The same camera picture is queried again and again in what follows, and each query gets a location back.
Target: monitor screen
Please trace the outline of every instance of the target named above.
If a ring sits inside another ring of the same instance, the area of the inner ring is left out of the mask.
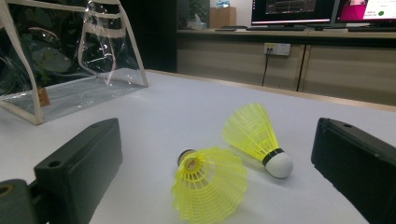
[[[334,0],[253,0],[251,25],[330,23]]]
[[[395,0],[341,0],[336,22],[396,21]]]

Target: yellow shuttlecock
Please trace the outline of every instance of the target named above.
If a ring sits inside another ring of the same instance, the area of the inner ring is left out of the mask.
[[[180,218],[194,224],[220,222],[245,196],[247,171],[230,150],[212,147],[181,153],[172,193]]]
[[[291,173],[293,163],[276,141],[267,111],[260,104],[237,109],[223,128],[223,138],[230,145],[260,160],[277,178]]]

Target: wall socket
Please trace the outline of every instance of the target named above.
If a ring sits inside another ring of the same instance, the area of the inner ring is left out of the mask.
[[[276,54],[276,47],[277,47],[277,43],[265,43],[264,44],[264,55],[266,55],[268,52],[270,54]]]
[[[274,55],[290,55],[290,44],[284,43],[265,43],[264,44],[264,55],[267,54],[267,50],[270,49],[270,54]]]

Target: clear plastic bag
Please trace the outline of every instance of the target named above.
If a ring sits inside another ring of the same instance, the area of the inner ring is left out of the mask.
[[[118,0],[48,2],[0,0],[0,106],[39,124],[148,86]]]

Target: white table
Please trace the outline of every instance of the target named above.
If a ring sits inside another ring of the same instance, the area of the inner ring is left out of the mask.
[[[394,107],[327,97],[318,101],[308,94],[279,91],[284,95],[153,72],[148,82],[146,89],[40,126],[0,110],[0,180],[30,183],[33,167],[51,152],[89,125],[118,118],[124,163],[91,223],[185,223],[172,206],[170,191],[179,153],[227,147],[221,138],[225,120],[239,106],[257,102],[266,106],[294,169],[290,177],[275,179],[259,161],[242,155],[246,197],[224,223],[367,223],[310,161],[317,122],[321,117],[339,119],[396,146]]]

